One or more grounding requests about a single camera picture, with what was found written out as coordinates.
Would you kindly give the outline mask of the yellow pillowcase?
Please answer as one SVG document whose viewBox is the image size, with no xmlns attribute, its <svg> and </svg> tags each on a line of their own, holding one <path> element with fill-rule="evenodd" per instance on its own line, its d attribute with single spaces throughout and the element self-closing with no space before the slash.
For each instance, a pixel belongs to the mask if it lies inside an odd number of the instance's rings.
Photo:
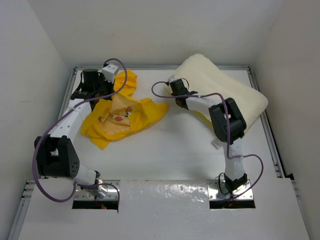
<svg viewBox="0 0 320 240">
<path fill-rule="evenodd" d="M 137 75 L 130 69 L 115 76 L 113 89 L 117 91 L 111 100 L 100 99 L 93 111 L 82 123 L 80 133 L 88 137 L 101 150 L 109 143 L 143 131 L 165 117 L 169 105 L 155 103 L 150 98 L 137 100 L 131 97 L 137 88 Z"/>
</svg>

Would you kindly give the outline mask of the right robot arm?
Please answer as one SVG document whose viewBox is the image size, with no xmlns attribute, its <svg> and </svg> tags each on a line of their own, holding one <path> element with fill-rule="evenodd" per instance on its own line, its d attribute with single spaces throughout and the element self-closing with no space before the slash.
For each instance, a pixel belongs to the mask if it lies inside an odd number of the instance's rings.
<svg viewBox="0 0 320 240">
<path fill-rule="evenodd" d="M 224 187 L 226 193 L 232 195 L 248 180 L 242 151 L 247 124 L 236 101 L 231 97 L 224 99 L 219 93 L 216 95 L 218 99 L 210 99 L 196 91 L 189 91 L 181 78 L 171 80 L 168 86 L 179 107 L 193 112 L 213 128 L 216 139 L 223 147 Z"/>
</svg>

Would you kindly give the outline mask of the cream pillow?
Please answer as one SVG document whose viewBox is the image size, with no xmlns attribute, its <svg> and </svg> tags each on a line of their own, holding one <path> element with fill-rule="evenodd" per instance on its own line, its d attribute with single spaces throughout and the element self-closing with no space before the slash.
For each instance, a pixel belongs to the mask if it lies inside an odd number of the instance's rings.
<svg viewBox="0 0 320 240">
<path fill-rule="evenodd" d="M 262 93 L 227 76 L 200 53 L 187 58 L 170 78 L 186 79 L 189 89 L 201 95 L 220 93 L 224 99 L 234 99 L 247 128 L 268 106 L 268 99 Z"/>
</svg>

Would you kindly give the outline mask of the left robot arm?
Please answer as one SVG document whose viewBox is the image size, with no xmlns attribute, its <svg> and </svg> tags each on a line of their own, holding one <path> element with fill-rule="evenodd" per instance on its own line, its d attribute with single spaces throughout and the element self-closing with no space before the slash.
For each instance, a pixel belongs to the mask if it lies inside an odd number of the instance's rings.
<svg viewBox="0 0 320 240">
<path fill-rule="evenodd" d="M 32 173 L 35 180 L 40 176 L 64 178 L 87 191 L 100 190 L 103 182 L 99 172 L 81 165 L 73 141 L 95 104 L 113 96 L 118 72 L 117 66 L 108 64 L 101 70 L 87 68 L 80 73 L 80 82 L 71 93 L 61 118 L 34 141 Z"/>
</svg>

